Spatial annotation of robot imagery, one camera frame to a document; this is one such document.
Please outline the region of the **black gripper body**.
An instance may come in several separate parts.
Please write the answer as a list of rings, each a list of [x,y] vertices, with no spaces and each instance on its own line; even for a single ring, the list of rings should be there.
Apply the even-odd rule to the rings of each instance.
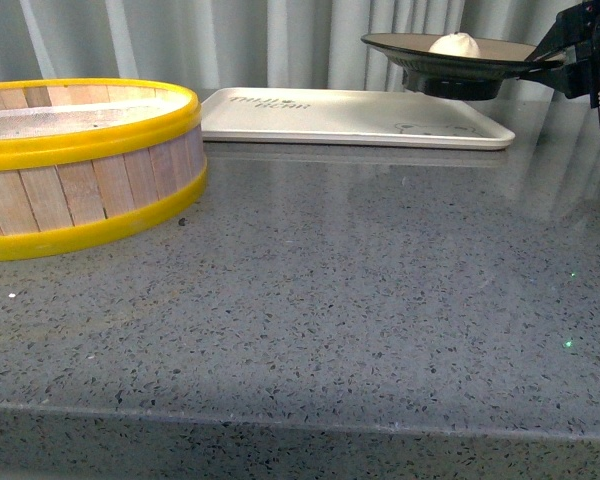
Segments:
[[[583,1],[557,14],[557,48],[566,55],[562,93],[587,95],[600,122],[600,1]]]

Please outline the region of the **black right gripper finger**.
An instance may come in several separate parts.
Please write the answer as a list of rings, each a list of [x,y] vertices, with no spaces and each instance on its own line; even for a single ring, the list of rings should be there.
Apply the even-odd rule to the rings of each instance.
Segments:
[[[580,92],[579,74],[570,65],[522,73],[519,79],[545,85],[560,93]]]

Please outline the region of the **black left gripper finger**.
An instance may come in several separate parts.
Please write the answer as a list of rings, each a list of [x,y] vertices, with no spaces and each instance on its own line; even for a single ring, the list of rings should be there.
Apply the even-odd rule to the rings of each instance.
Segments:
[[[562,30],[550,30],[539,45],[525,58],[526,62],[539,62],[549,59],[578,42],[578,35]]]

